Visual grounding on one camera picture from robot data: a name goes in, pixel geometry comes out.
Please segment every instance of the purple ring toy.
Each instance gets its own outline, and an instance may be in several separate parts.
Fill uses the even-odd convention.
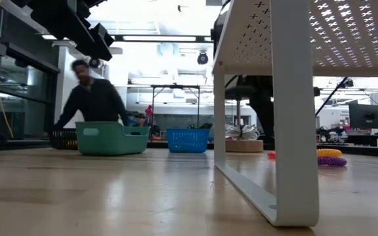
[[[347,160],[339,157],[318,157],[318,165],[343,167],[347,164]]]

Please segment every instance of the perforated tabletop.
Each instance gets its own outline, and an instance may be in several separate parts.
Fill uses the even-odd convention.
[[[270,13],[269,0],[233,0],[214,68],[271,75]],[[309,20],[315,75],[378,76],[378,0],[310,0]]]

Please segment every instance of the blue plastic basket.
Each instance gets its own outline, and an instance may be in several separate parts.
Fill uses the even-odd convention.
[[[203,153],[207,150],[209,129],[168,128],[169,150],[173,153]]]

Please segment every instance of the yellow ring toy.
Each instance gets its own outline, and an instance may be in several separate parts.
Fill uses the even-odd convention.
[[[342,157],[342,151],[336,149],[318,149],[318,157]]]

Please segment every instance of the wooden floor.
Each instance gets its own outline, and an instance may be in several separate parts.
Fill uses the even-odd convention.
[[[345,155],[347,167],[320,169],[321,218],[312,229],[272,227],[212,157],[166,149],[115,158],[2,151],[0,235],[378,236],[376,157]],[[275,163],[265,155],[231,154],[228,164],[274,191]]]

